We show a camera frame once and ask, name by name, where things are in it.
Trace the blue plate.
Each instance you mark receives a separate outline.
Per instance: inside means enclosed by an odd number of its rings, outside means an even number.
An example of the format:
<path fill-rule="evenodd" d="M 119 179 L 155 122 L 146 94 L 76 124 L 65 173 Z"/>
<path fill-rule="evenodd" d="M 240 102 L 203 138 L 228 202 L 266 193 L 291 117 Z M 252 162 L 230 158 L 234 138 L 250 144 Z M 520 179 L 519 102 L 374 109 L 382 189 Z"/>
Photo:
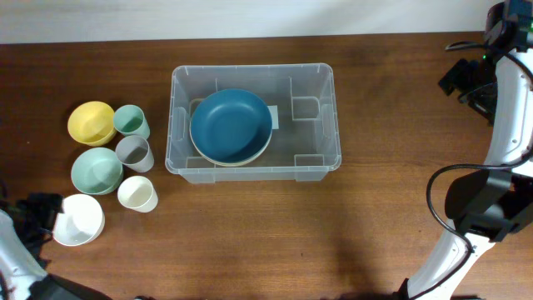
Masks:
<path fill-rule="evenodd" d="M 252 92 L 235 88 L 206 97 L 194 111 L 190 127 L 200 151 L 225 163 L 249 158 L 273 131 L 265 102 Z"/>

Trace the white plastic bowl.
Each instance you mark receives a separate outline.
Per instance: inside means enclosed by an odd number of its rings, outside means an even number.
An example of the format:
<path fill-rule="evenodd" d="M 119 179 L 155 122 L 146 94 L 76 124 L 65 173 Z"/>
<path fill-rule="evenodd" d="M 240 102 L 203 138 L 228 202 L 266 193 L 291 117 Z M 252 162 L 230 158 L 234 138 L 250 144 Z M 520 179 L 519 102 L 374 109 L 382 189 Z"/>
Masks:
<path fill-rule="evenodd" d="M 77 247 L 92 242 L 102 233 L 105 215 L 96 198 L 74 194 L 62 200 L 61 209 L 52 230 L 56 242 Z"/>

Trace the cream plate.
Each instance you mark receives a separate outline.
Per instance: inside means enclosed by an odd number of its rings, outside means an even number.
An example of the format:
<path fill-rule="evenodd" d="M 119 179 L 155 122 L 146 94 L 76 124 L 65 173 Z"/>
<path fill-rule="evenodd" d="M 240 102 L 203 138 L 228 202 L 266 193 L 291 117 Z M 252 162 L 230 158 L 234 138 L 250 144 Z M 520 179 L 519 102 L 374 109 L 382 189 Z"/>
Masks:
<path fill-rule="evenodd" d="M 238 168 L 238 167 L 247 165 L 247 164 L 255 161 L 256 159 L 258 159 L 267 150 L 267 148 L 269 147 L 269 145 L 271 143 L 271 138 L 272 138 L 273 131 L 268 136 L 268 139 L 266 140 L 265 144 L 255 154 L 251 155 L 247 159 L 244 159 L 244 160 L 241 160 L 241 161 L 238 161 L 238 162 L 219 162 L 217 160 L 209 158 L 203 152 L 201 152 L 200 149 L 195 144 L 194 138 L 192 137 L 192 128 L 191 127 L 189 127 L 189 129 L 188 129 L 188 133 L 189 133 L 188 135 L 189 135 L 189 137 L 191 139 L 193 147 L 195 148 L 195 150 L 199 153 L 199 155 L 202 158 L 205 158 L 208 162 L 213 163 L 214 165 L 217 165 L 217 166 L 222 166 L 222 167 L 225 167 L 225 168 Z"/>

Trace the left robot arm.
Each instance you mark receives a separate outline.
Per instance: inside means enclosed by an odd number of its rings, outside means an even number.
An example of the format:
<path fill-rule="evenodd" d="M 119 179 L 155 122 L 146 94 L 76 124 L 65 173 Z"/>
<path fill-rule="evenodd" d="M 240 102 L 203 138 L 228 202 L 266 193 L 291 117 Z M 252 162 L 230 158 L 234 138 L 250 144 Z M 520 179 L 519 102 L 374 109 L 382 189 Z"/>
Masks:
<path fill-rule="evenodd" d="M 49 261 L 41 257 L 46 243 L 82 246 L 94 241 L 104 225 L 101 205 L 86 194 L 33 193 L 9 202 L 2 192 L 1 298 L 107 299 L 102 292 L 49 273 Z"/>

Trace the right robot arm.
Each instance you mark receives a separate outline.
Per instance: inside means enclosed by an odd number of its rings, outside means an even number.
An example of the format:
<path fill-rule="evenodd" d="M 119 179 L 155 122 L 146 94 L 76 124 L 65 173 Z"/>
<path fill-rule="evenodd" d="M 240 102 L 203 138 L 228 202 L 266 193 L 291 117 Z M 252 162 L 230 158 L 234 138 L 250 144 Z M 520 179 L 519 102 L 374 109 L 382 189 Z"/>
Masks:
<path fill-rule="evenodd" d="M 491 121 L 491 145 L 482 164 L 455 164 L 442 174 L 467 170 L 445 199 L 444 228 L 426 263 L 407 278 L 399 299 L 451 299 L 476 261 L 507 235 L 532 222 L 532 49 L 485 45 L 481 61 L 461 59 L 439 82 Z"/>

